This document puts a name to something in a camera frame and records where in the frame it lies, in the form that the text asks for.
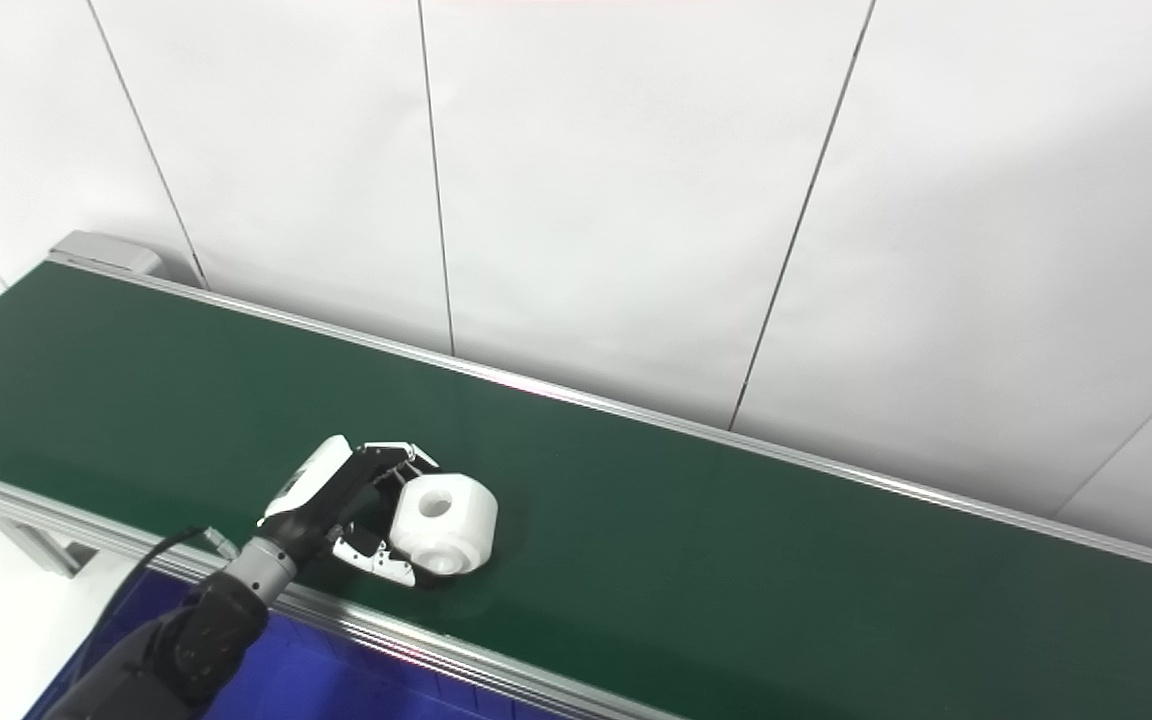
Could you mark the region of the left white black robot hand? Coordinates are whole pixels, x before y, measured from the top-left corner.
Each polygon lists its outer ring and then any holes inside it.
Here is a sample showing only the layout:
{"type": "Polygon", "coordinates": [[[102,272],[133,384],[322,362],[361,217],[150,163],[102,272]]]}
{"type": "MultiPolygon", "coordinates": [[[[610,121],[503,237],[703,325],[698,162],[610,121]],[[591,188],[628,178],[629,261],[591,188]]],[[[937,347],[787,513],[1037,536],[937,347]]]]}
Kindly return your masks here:
{"type": "Polygon", "coordinates": [[[407,484],[439,468],[417,445],[353,446],[329,435],[266,506],[255,536],[293,571],[332,556],[403,588],[438,588],[433,571],[397,550],[391,529],[407,484]]]}

